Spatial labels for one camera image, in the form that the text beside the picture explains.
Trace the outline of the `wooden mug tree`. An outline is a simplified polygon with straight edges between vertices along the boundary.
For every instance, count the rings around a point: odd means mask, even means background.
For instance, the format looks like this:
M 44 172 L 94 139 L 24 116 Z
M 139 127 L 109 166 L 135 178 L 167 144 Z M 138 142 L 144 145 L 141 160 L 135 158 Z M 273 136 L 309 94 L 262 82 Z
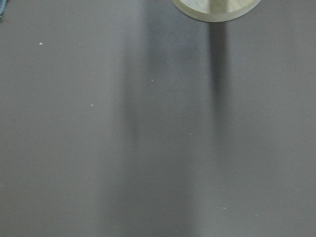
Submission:
M 172 3 L 185 15 L 204 22 L 226 22 L 237 19 L 260 0 L 173 0 Z

